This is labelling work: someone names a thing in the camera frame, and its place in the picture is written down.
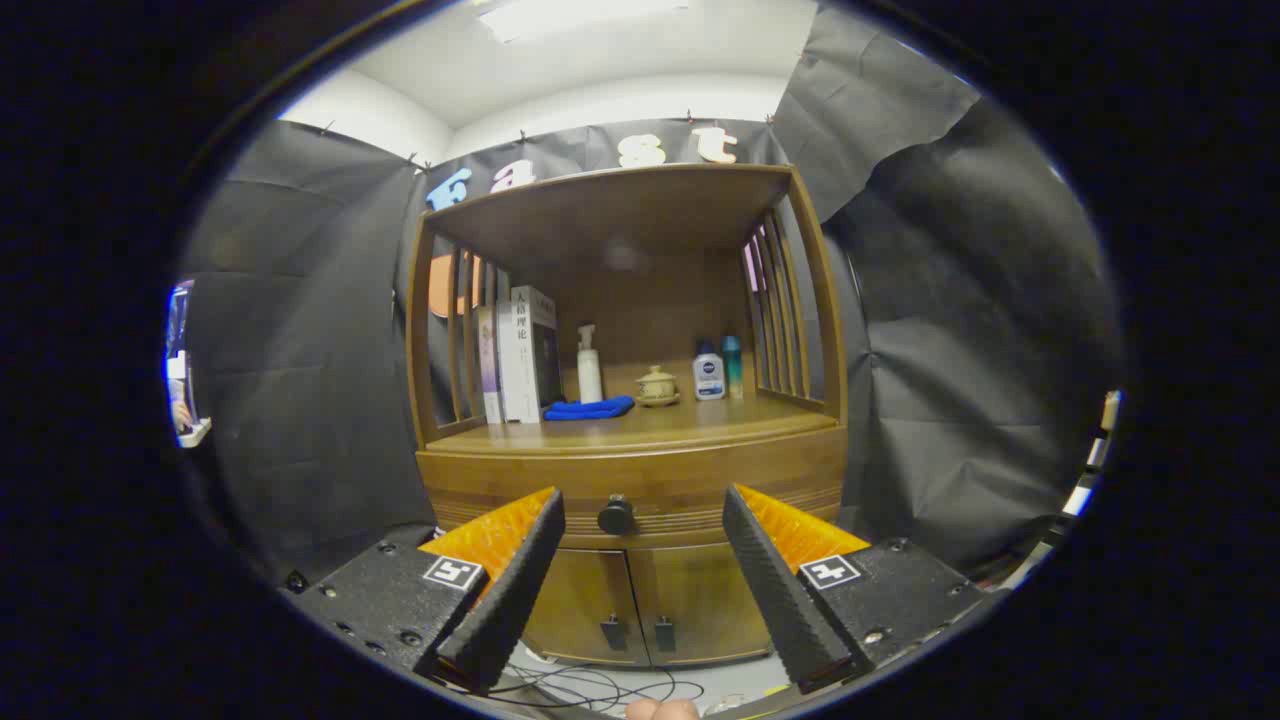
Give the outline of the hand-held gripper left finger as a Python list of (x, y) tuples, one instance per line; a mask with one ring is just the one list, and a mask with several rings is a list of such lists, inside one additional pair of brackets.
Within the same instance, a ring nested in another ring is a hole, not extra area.
[(495, 687), (564, 534), (548, 486), (413, 544), (387, 537), (292, 596), (374, 662), (462, 691)]

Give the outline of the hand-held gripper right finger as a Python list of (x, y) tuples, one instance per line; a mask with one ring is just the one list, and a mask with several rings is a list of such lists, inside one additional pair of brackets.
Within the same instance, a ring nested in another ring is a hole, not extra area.
[(726, 491), (722, 524), (804, 694), (910, 659), (993, 602), (910, 539), (872, 543), (742, 484)]

